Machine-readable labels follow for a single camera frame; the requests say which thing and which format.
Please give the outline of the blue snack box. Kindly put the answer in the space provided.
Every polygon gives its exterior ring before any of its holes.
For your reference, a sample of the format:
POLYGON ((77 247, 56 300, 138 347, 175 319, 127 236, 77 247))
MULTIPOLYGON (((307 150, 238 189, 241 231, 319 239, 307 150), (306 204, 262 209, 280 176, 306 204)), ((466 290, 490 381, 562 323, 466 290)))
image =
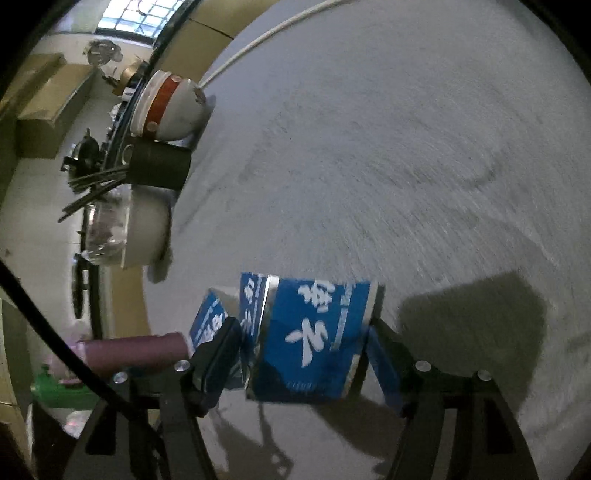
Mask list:
POLYGON ((193 351, 211 342, 226 318, 238 317, 238 289, 211 287, 202 298, 200 307, 190 327, 189 338, 193 351))

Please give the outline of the blue foil snack wrapper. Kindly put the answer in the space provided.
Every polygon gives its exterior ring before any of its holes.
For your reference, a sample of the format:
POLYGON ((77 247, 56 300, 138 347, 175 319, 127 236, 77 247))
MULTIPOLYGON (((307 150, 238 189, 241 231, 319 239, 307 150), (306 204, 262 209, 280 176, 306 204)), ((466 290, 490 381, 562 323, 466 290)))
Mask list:
POLYGON ((349 395, 367 371, 370 321, 384 286, 243 273, 239 320, 249 399, 317 404, 349 395))

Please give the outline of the maroon thermos bottle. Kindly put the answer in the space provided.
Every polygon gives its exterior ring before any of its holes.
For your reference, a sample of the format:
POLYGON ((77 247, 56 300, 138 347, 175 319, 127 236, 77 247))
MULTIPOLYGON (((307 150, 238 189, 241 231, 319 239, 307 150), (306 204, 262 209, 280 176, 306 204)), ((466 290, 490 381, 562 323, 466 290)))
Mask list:
POLYGON ((189 359, 185 337, 178 332, 78 341, 70 349, 97 375, 126 368, 158 370, 189 359))

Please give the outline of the black chopstick holder cup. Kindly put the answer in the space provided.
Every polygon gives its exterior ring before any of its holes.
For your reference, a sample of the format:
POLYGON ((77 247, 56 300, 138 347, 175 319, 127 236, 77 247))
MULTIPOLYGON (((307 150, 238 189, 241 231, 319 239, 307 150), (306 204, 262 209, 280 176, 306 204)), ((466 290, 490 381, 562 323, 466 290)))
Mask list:
POLYGON ((190 170, 191 151, 165 142, 136 138, 125 146, 121 159, 127 167, 127 183, 180 191, 190 170))

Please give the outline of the red and white bowl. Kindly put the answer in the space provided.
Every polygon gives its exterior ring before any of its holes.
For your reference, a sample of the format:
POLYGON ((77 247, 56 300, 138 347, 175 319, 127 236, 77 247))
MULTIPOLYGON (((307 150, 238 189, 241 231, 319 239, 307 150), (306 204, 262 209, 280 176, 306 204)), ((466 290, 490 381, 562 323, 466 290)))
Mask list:
POLYGON ((130 123, 134 137, 181 140, 204 123, 207 97, 190 78, 157 70, 135 105, 130 123))

